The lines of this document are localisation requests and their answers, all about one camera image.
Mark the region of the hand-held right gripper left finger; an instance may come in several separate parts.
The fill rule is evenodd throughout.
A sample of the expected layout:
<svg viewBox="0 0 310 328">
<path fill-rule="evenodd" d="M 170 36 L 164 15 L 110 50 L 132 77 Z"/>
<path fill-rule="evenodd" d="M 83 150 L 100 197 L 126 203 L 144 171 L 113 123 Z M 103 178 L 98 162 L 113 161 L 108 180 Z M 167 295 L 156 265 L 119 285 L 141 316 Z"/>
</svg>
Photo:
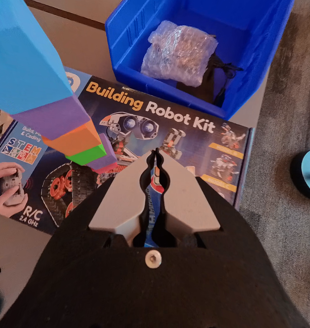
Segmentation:
<svg viewBox="0 0 310 328">
<path fill-rule="evenodd" d="M 128 244 L 141 232 L 140 216 L 145 209 L 145 187 L 141 175 L 149 169 L 147 160 L 154 159 L 149 151 L 118 173 L 96 210 L 89 229 L 123 235 Z"/>
</svg>

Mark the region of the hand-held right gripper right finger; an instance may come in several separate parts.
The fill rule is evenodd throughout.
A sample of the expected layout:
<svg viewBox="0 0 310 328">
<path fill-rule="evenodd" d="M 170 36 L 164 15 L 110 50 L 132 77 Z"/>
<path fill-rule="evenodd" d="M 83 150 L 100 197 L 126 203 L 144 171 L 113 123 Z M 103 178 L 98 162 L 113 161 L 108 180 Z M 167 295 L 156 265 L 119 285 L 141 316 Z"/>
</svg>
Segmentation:
<svg viewBox="0 0 310 328">
<path fill-rule="evenodd" d="M 196 177 L 163 150 L 156 150 L 156 164 L 164 188 L 164 229 L 178 241 L 190 234 L 218 231 L 220 223 Z"/>
</svg>

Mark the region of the purple foam cube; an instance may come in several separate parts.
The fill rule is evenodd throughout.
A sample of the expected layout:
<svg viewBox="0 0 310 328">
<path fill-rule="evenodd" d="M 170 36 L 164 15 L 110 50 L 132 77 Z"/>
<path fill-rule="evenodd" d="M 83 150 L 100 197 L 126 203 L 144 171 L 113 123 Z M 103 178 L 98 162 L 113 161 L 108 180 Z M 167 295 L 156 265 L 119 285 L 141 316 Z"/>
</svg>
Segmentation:
<svg viewBox="0 0 310 328">
<path fill-rule="evenodd" d="M 89 115 L 74 93 L 70 97 L 10 116 L 50 140 L 57 139 L 90 121 Z"/>
<path fill-rule="evenodd" d="M 116 154 L 112 148 L 111 142 L 104 133 L 99 134 L 106 155 L 87 164 L 94 172 L 98 174 L 106 173 L 118 166 Z"/>
</svg>

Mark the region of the green foam cube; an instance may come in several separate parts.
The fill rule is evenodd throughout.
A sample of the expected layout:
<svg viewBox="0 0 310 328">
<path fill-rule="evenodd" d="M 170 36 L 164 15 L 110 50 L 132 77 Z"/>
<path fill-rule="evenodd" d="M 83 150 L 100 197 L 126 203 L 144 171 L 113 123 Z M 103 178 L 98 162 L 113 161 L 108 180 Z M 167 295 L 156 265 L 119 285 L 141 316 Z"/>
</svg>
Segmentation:
<svg viewBox="0 0 310 328">
<path fill-rule="evenodd" d="M 103 144 L 99 144 L 95 147 L 92 147 L 88 150 L 82 151 L 80 153 L 77 153 L 75 155 L 65 155 L 65 157 L 68 160 L 71 160 L 72 162 L 75 162 L 76 164 L 80 166 L 87 165 L 90 162 L 95 161 L 96 159 L 102 158 L 106 156 L 106 150 L 104 149 Z"/>
</svg>

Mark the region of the orange foam cube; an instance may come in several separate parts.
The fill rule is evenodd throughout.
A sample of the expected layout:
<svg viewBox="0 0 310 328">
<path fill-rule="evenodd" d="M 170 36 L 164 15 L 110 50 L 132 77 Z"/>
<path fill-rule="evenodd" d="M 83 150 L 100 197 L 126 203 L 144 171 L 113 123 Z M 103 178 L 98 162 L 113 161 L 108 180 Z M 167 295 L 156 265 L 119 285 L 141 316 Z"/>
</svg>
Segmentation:
<svg viewBox="0 0 310 328">
<path fill-rule="evenodd" d="M 72 156 L 102 144 L 92 120 L 54 140 L 42 136 L 42 141 L 66 156 Z"/>
</svg>

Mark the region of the blue foam cube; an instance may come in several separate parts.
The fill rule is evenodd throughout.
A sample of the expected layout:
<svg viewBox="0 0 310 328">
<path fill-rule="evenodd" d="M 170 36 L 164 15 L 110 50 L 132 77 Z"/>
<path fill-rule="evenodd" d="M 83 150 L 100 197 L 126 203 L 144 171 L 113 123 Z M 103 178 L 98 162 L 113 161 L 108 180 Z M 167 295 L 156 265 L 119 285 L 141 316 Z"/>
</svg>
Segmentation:
<svg viewBox="0 0 310 328">
<path fill-rule="evenodd" d="M 0 0 L 0 109 L 13 115 L 72 95 L 62 61 L 25 1 Z"/>
</svg>

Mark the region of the grey desk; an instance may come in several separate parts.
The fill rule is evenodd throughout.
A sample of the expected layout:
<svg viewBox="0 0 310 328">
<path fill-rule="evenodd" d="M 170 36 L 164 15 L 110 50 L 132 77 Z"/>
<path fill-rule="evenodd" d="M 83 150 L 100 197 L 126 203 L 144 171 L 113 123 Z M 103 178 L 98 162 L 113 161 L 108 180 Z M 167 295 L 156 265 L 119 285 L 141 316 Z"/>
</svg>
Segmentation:
<svg viewBox="0 0 310 328">
<path fill-rule="evenodd" d="M 120 1 L 28 1 L 64 65 L 116 82 L 103 23 Z M 0 215 L 0 319 L 25 287 L 50 235 Z"/>
</svg>

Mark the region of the blue robot kit box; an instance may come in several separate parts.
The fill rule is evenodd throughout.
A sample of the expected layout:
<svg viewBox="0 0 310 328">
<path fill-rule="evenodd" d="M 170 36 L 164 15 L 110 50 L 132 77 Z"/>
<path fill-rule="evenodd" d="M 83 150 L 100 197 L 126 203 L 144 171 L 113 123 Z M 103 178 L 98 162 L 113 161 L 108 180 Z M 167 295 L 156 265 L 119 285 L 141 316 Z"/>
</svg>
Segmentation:
<svg viewBox="0 0 310 328">
<path fill-rule="evenodd" d="M 28 201 L 11 219 L 52 235 L 108 178 L 156 148 L 237 205 L 249 128 L 72 68 L 65 71 L 96 131 L 111 142 L 117 166 L 100 174 L 79 166 L 44 144 L 34 129 L 13 121 L 0 139 L 0 163 L 24 168 L 22 196 Z"/>
</svg>

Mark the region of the pale blue round stand base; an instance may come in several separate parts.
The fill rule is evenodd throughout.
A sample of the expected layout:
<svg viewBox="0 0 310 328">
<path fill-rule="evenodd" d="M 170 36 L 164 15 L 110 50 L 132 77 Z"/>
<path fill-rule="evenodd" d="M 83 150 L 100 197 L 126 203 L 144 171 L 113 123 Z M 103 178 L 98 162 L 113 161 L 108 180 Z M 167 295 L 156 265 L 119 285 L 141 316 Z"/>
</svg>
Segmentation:
<svg viewBox="0 0 310 328">
<path fill-rule="evenodd" d="M 289 172 L 297 190 L 310 199 L 310 150 L 298 153 L 292 159 Z"/>
</svg>

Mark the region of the bubble wrap bag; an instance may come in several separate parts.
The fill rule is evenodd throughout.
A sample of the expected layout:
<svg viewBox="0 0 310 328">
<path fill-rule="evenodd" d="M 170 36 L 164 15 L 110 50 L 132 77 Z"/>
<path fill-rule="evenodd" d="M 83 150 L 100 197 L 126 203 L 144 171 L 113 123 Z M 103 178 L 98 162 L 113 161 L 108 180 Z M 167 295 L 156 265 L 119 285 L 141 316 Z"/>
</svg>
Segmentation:
<svg viewBox="0 0 310 328">
<path fill-rule="evenodd" d="M 149 38 L 141 73 L 160 80 L 175 80 L 187 86 L 202 84 L 208 61 L 218 41 L 197 28 L 164 20 Z"/>
</svg>

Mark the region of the blue plastic bin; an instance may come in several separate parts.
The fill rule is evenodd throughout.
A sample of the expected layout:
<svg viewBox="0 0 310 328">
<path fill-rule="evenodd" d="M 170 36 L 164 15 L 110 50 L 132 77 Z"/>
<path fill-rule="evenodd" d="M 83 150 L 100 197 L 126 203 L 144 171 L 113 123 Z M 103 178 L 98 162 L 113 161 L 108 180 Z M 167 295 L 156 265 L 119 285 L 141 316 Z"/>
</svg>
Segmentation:
<svg viewBox="0 0 310 328">
<path fill-rule="evenodd" d="M 223 119 L 230 119 L 262 84 L 282 38 L 294 1 L 122 1 L 105 22 L 116 80 L 130 88 Z M 216 54 L 243 69 L 227 84 L 220 107 L 176 88 L 176 82 L 140 73 L 148 37 L 164 20 L 215 35 Z"/>
</svg>

